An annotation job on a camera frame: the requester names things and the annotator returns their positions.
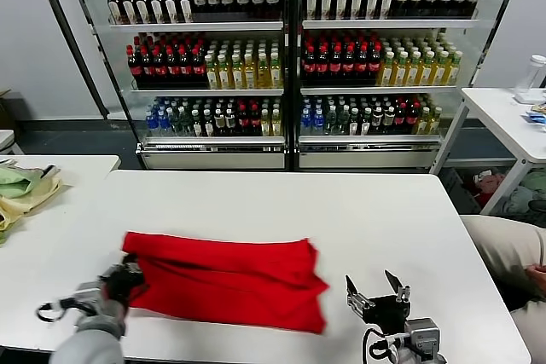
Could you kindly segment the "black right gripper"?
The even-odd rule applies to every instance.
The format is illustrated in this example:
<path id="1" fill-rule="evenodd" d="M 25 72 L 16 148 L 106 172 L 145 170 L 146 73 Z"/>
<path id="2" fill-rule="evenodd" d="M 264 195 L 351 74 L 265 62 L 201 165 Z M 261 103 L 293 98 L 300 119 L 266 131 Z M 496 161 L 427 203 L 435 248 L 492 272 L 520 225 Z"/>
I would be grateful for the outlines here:
<path id="1" fill-rule="evenodd" d="M 395 295 L 366 298 L 360 293 L 349 275 L 346 275 L 347 305 L 364 322 L 377 325 L 382 333 L 401 333 L 410 315 L 410 287 L 390 271 L 384 271 Z"/>

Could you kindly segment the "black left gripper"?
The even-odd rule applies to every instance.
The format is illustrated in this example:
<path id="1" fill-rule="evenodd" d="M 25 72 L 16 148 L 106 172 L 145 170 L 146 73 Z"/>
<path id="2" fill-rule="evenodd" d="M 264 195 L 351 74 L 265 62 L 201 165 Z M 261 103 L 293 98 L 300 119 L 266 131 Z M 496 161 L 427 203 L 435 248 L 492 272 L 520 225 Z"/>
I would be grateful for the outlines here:
<path id="1" fill-rule="evenodd" d="M 138 266 L 137 255 L 124 255 L 122 264 L 109 268 L 101 276 L 101 282 L 103 291 L 109 299 L 129 301 L 133 290 L 145 282 L 143 272 Z"/>

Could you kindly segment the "person's hand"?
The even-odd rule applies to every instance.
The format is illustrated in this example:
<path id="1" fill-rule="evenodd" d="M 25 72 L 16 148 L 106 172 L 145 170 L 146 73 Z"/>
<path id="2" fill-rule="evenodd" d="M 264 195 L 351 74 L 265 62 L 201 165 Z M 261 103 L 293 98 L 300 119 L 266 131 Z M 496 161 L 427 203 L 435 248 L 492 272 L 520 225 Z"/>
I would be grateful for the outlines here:
<path id="1" fill-rule="evenodd" d="M 543 296 L 546 295 L 546 267 L 533 264 L 526 268 L 526 274 Z"/>

